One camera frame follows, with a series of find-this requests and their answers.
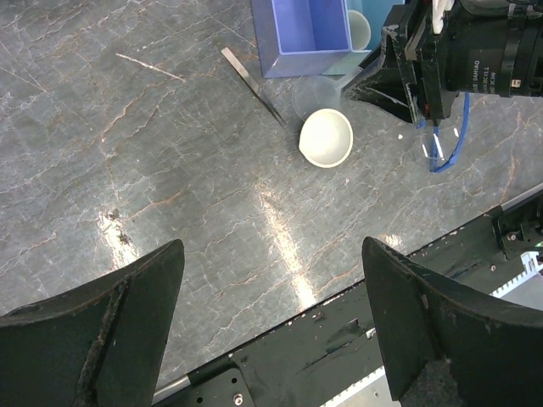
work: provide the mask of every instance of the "white cup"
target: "white cup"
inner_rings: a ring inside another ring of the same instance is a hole
[[[307,160],[322,168],[343,163],[353,148],[350,122],[334,109],[317,110],[305,121],[299,150]]]
[[[355,51],[366,49],[372,39],[372,27],[364,14],[356,10],[349,10],[350,42]]]

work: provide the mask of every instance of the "marble surface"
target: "marble surface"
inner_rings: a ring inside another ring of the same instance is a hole
[[[352,154],[322,170],[294,81],[261,79],[249,0],[1,2],[0,314],[181,238],[164,384],[361,279],[365,236],[407,253],[543,181],[543,100],[475,98],[441,175],[420,131],[348,102]]]

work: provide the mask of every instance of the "blue cable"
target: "blue cable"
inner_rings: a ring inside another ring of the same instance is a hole
[[[444,163],[441,166],[435,166],[435,163],[437,162],[437,145],[435,143],[435,140],[432,141],[432,161],[430,164],[430,171],[434,173],[440,173],[445,170],[448,170],[450,167],[452,167],[456,162],[458,161],[458,156],[460,155],[460,152],[462,150],[462,145],[464,144],[464,141],[466,139],[467,134],[467,125],[469,124],[469,93],[466,93],[466,96],[464,98],[464,118],[462,122],[462,129],[460,131],[460,136],[458,137],[458,144],[456,145],[455,151],[452,152],[451,157],[447,160],[446,163]],[[436,136],[439,135],[439,128],[436,126],[434,128],[434,133]]]

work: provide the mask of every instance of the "metal plate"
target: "metal plate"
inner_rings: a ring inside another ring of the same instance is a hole
[[[229,369],[207,382],[189,386],[157,404],[158,407],[255,407],[238,369]]]

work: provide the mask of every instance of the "bolt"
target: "bolt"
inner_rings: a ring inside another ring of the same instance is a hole
[[[244,403],[244,396],[240,393],[236,394],[234,396],[234,404],[235,405],[241,405]]]

